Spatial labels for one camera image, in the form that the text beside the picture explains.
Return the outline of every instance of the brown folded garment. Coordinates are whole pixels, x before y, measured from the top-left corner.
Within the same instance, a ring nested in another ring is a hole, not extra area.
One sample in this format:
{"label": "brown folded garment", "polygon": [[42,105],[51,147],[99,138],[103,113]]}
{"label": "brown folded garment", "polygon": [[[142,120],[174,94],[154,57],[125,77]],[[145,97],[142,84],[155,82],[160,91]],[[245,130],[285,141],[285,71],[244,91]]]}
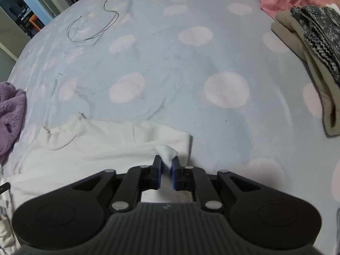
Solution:
{"label": "brown folded garment", "polygon": [[304,30],[289,10],[276,15],[272,31],[301,59],[307,62],[319,91],[323,107],[323,124],[329,136],[340,134],[340,88],[327,67],[304,40]]}

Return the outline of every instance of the string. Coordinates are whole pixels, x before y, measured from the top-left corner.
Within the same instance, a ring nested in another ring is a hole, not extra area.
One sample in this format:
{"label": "string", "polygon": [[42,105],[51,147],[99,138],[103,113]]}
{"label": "string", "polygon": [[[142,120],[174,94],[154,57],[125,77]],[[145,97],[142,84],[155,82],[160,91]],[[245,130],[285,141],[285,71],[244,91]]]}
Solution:
{"label": "string", "polygon": [[106,9],[106,3],[108,2],[108,0],[106,0],[105,1],[105,3],[104,3],[104,5],[103,5],[103,9],[106,11],[106,12],[113,12],[115,15],[113,16],[113,18],[110,20],[110,22],[108,22],[107,23],[107,25],[104,27],[104,28],[102,28],[98,33],[96,33],[95,35],[92,35],[92,36],[90,36],[90,37],[88,37],[88,38],[86,38],[86,39],[82,39],[82,40],[73,40],[73,39],[71,39],[71,37],[70,37],[70,30],[71,30],[71,28],[72,28],[72,26],[78,21],[78,20],[80,20],[81,18],[82,18],[82,16],[80,16],[78,19],[76,19],[75,21],[73,21],[72,23],[71,23],[71,25],[69,25],[68,27],[67,27],[67,37],[69,38],[69,40],[70,41],[72,41],[72,42],[82,42],[82,41],[87,41],[87,40],[91,40],[91,39],[95,39],[95,38],[97,38],[98,36],[100,36],[102,33],[104,33],[105,31],[107,31],[117,20],[118,20],[118,18],[119,18],[119,13],[116,11],[116,10],[108,10],[108,9]]}

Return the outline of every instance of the bed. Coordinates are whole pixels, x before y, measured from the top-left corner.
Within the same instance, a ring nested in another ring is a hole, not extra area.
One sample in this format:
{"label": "bed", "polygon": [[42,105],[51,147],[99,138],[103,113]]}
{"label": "bed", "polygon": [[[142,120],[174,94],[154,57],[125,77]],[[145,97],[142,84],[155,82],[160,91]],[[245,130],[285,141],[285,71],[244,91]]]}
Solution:
{"label": "bed", "polygon": [[151,120],[192,136],[190,164],[313,204],[322,215],[315,246],[334,253],[340,138],[326,137],[308,69],[271,32],[259,0],[108,0],[118,19],[80,41],[115,16],[105,1],[80,0],[20,55],[9,81],[27,91],[28,108],[4,176],[20,172],[43,126],[76,112]]}

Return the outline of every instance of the white cloth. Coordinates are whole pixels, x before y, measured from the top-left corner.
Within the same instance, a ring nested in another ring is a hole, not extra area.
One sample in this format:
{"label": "white cloth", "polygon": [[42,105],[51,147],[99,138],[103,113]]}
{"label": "white cloth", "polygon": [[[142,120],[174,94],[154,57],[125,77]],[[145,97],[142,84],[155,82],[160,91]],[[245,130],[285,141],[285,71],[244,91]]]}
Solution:
{"label": "white cloth", "polygon": [[[8,178],[11,211],[29,199],[105,169],[125,173],[133,166],[151,165],[157,154],[167,166],[177,154],[181,164],[186,165],[189,140],[186,133],[150,121],[93,121],[78,113],[65,125],[42,128],[28,148],[19,163],[19,174]],[[161,191],[145,191],[142,200],[190,200],[187,193],[170,187],[170,180],[163,175]]]}

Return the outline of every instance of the purple fleece fabric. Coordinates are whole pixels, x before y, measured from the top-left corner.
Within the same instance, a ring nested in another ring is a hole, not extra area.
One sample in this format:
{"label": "purple fleece fabric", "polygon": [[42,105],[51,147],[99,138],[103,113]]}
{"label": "purple fleece fabric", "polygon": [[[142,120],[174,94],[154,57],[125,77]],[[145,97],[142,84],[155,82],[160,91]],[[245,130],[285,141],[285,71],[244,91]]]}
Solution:
{"label": "purple fleece fabric", "polygon": [[9,82],[0,82],[0,158],[20,134],[26,105],[26,92]]}

